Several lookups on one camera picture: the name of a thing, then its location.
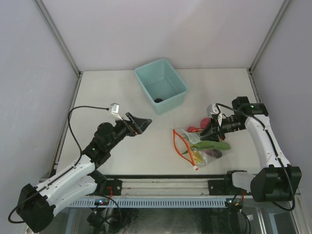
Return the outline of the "red fake apple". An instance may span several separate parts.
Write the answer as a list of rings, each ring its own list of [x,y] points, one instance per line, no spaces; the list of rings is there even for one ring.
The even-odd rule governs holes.
[[[210,121],[211,121],[211,119],[209,117],[203,118],[200,121],[200,128],[205,129],[208,126],[208,124],[210,123]]]

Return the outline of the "green fake leafy vegetable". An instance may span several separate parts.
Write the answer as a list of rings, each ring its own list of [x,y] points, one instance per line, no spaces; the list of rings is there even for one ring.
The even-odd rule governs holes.
[[[201,141],[199,143],[193,144],[190,146],[191,151],[204,151],[208,149],[216,149],[216,150],[230,150],[230,145],[227,142],[220,141]]]

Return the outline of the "purple fake eggplant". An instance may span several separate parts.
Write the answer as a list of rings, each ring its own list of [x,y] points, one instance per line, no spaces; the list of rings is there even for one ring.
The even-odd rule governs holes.
[[[208,149],[205,150],[204,153],[214,158],[221,158],[223,156],[222,152],[216,149]]]

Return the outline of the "clear zip top bag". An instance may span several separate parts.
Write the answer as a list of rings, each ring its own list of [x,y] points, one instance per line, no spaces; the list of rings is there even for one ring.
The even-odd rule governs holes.
[[[198,132],[181,128],[173,129],[173,145],[176,153],[188,161],[195,171],[223,157],[231,149],[225,141],[201,140]]]

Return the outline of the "small dark fake food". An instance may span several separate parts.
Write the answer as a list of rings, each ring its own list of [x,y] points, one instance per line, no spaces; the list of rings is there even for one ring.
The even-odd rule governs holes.
[[[154,102],[155,103],[160,103],[160,102],[162,102],[163,100],[161,99],[161,98],[156,98],[155,100],[154,100]]]

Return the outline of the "yellow fake banana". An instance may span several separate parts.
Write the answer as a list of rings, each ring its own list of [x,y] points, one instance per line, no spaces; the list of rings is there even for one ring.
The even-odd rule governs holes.
[[[195,164],[204,165],[207,164],[205,156],[202,156],[199,151],[192,151],[192,156]]]

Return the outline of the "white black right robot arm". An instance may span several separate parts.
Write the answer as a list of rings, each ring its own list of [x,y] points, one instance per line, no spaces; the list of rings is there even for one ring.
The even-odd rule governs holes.
[[[224,189],[234,195],[240,189],[250,192],[256,202],[294,201],[302,177],[298,166],[285,157],[271,128],[269,113],[263,103],[251,103],[237,97],[232,106],[215,103],[207,107],[210,123],[200,132],[201,140],[220,143],[227,133],[247,130],[260,162],[260,172],[228,171]]]

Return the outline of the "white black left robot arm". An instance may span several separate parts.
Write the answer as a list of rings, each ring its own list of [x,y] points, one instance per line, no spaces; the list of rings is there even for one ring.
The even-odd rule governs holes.
[[[105,193],[107,183],[98,168],[125,137],[142,134],[152,123],[129,112],[126,116],[115,125],[101,123],[79,158],[62,171],[36,186],[27,184],[21,189],[16,212],[33,232],[43,231],[60,211],[81,197]]]

